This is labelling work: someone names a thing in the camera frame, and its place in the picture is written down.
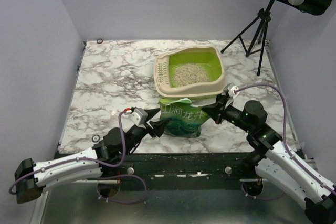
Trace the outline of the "green cat litter bag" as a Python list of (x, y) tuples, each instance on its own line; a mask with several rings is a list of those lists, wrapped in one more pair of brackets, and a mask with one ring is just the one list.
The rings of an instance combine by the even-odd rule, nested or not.
[(160, 119), (169, 119), (164, 133), (176, 137), (196, 138), (202, 131), (202, 125), (209, 119), (200, 105), (195, 105), (189, 98), (160, 98)]

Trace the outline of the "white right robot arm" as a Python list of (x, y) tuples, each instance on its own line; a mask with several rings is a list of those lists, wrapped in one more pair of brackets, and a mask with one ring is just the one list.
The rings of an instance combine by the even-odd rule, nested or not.
[(227, 121), (247, 133), (254, 151), (242, 163), (242, 173), (249, 178), (258, 175), (276, 185), (304, 209), (312, 223), (335, 223), (335, 183), (285, 145), (281, 135), (266, 124), (267, 112), (260, 102), (250, 100), (239, 110), (228, 100), (228, 96), (219, 95), (202, 111), (216, 124)]

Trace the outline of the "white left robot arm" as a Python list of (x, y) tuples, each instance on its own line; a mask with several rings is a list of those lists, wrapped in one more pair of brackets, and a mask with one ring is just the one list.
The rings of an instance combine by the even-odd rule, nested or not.
[(126, 156), (146, 135), (161, 137), (170, 119), (153, 122), (160, 109), (127, 108), (118, 115), (118, 127), (83, 151), (51, 161), (21, 161), (14, 173), (9, 194), (23, 204), (63, 184), (83, 179), (112, 179)]

